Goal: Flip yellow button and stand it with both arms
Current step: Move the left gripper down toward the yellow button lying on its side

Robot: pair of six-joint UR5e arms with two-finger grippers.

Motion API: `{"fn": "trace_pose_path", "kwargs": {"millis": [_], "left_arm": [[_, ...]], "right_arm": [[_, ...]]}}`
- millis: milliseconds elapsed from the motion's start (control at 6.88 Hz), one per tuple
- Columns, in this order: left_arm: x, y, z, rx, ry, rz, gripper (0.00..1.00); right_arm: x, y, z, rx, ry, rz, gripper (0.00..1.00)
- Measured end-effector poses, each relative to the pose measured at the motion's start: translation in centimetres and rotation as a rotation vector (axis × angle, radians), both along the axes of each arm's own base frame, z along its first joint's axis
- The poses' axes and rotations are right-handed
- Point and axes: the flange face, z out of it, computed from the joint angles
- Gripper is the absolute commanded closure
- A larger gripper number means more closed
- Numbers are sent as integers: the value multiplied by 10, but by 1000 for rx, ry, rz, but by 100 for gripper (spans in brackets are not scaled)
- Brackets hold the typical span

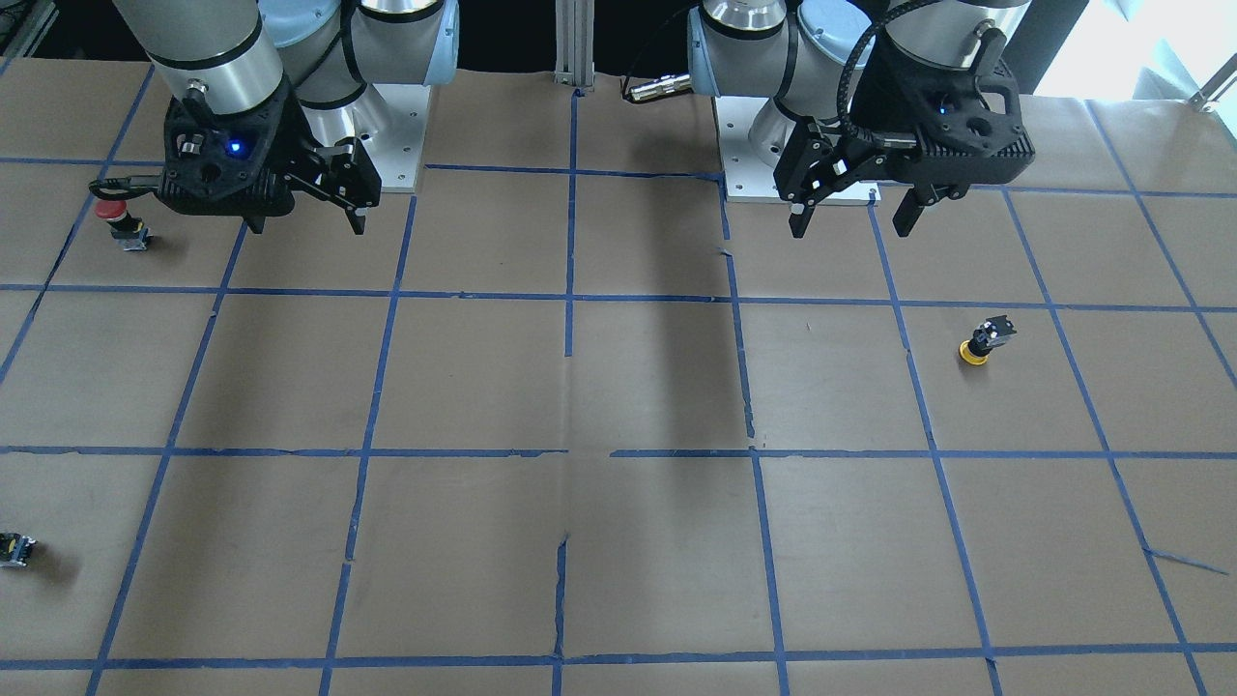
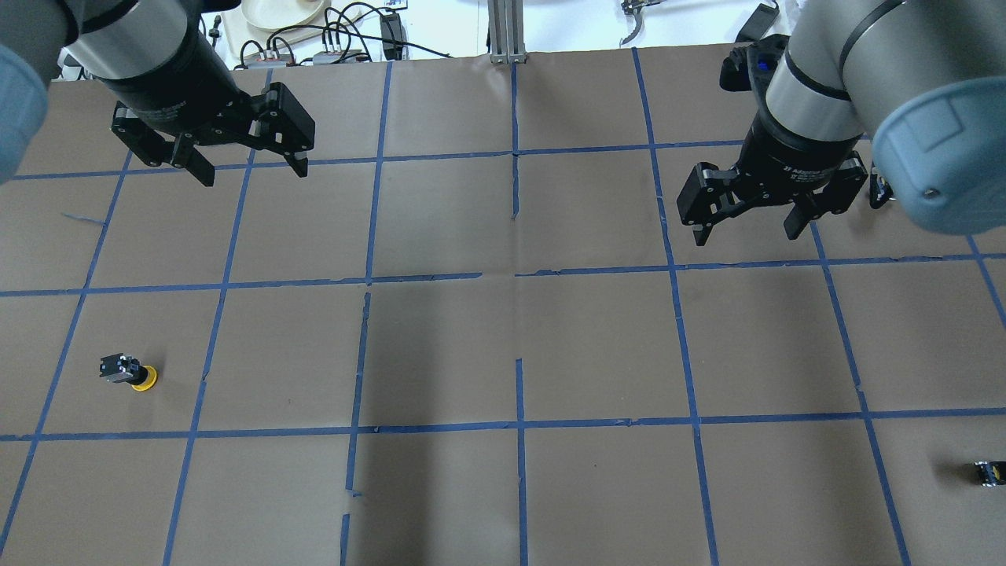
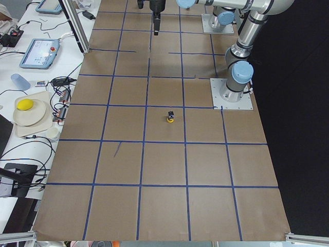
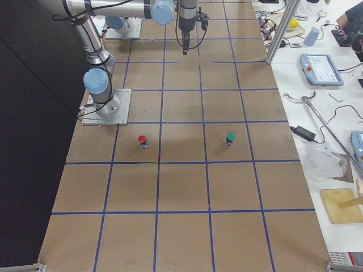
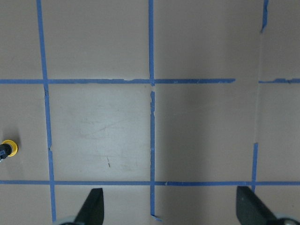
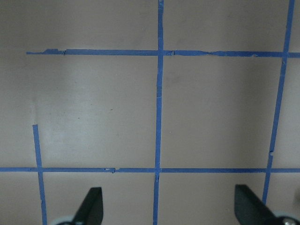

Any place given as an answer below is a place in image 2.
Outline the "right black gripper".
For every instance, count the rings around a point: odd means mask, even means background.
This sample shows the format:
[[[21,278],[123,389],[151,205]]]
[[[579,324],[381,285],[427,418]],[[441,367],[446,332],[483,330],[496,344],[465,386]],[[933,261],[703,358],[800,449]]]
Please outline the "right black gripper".
[[[676,199],[684,226],[704,246],[714,226],[740,216],[748,207],[794,207],[784,232],[797,240],[822,215],[841,215],[851,207],[868,171],[853,150],[856,138],[819,141],[784,129],[766,111],[754,116],[732,168],[695,164]]]

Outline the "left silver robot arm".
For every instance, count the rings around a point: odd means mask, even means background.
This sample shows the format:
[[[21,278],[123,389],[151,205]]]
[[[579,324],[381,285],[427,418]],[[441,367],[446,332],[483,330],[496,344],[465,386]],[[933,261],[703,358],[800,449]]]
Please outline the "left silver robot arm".
[[[248,95],[199,31],[237,1],[4,1],[2,179],[18,171],[48,109],[67,50],[116,96],[111,132],[149,166],[212,186],[201,147],[238,144],[280,155],[306,177],[316,124],[283,83]]]

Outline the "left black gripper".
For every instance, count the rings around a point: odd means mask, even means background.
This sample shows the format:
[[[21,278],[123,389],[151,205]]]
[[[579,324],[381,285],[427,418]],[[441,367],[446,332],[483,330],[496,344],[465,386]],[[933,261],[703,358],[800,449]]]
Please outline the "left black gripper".
[[[93,74],[116,96],[111,132],[144,164],[211,187],[215,166],[199,147],[241,144],[308,176],[315,119],[284,83],[244,92],[195,23],[96,23]]]

